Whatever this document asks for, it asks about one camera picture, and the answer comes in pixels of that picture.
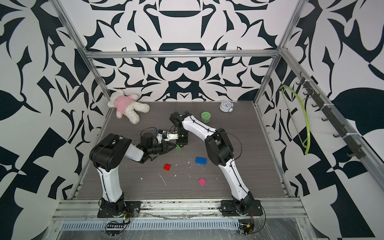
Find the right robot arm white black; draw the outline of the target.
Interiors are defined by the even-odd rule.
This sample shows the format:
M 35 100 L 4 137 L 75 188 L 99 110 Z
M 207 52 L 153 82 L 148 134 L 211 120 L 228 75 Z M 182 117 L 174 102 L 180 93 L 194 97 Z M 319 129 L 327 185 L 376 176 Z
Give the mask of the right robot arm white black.
M 238 212 L 248 210 L 254 203 L 254 197 L 236 167 L 234 148 L 227 132 L 222 128 L 215 129 L 200 122 L 189 112 L 182 114 L 174 112 L 170 116 L 170 121 L 175 126 L 175 133 L 178 135 L 176 144 L 179 147 L 188 144 L 189 134 L 194 134 L 205 143 L 209 160 L 221 169 L 230 186 Z

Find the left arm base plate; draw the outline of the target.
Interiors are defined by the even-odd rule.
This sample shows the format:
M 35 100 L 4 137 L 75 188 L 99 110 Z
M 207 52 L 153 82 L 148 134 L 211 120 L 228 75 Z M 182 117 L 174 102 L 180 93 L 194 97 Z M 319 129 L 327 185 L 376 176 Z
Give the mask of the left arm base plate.
M 101 199 L 97 218 L 136 217 L 141 211 L 140 201 L 118 201 L 110 203 Z

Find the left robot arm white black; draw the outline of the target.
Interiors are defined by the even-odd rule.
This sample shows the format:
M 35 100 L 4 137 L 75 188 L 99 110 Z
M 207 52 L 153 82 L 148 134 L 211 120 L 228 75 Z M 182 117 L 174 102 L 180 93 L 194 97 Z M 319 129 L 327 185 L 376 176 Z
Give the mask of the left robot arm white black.
M 120 186 L 119 165 L 124 157 L 144 164 L 159 155 L 176 148 L 173 140 L 177 133 L 159 131 L 144 133 L 141 141 L 134 145 L 132 140 L 120 135 L 109 134 L 90 152 L 90 160 L 97 169 L 103 188 L 102 205 L 120 211 L 124 203 L 124 194 Z

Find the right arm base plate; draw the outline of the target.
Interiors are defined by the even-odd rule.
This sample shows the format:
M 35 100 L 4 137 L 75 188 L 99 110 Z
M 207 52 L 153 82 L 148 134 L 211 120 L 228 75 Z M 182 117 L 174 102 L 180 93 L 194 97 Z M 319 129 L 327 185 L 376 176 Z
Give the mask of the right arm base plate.
M 264 214 L 259 200 L 251 200 L 248 205 L 235 200 L 222 200 L 219 210 L 225 217 L 259 217 Z

